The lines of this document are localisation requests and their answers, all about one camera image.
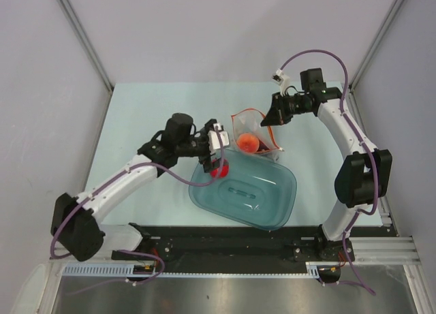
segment wall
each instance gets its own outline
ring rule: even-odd
[[[78,193],[108,95],[56,0],[0,0],[0,313],[48,260],[55,199]]]
[[[436,0],[406,0],[356,89],[364,125],[394,161],[388,197],[436,291]]]
[[[308,48],[337,53],[353,75],[393,0],[71,0],[112,82],[267,81]],[[339,65],[307,55],[299,77]]]

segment blue plastic tray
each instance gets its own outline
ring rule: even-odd
[[[289,219],[297,182],[292,172],[259,156],[226,150],[230,170],[207,187],[189,186],[192,202],[204,210],[263,230],[276,230]],[[212,177],[198,165],[192,182]]]

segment orange ball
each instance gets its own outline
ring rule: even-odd
[[[238,147],[246,153],[256,153],[259,149],[259,138],[251,133],[245,133],[239,136],[236,141]]]

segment transparent bag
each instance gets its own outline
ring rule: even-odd
[[[261,127],[265,114],[255,108],[247,108],[232,115],[235,149],[278,160],[283,149],[277,145],[271,127]]]

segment metal floor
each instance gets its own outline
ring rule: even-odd
[[[417,313],[402,266],[358,269],[376,297],[360,287],[322,287],[314,279],[242,278],[161,278],[137,287],[109,283],[66,296],[105,278],[64,277],[53,313]],[[342,279],[355,280],[349,268]]]

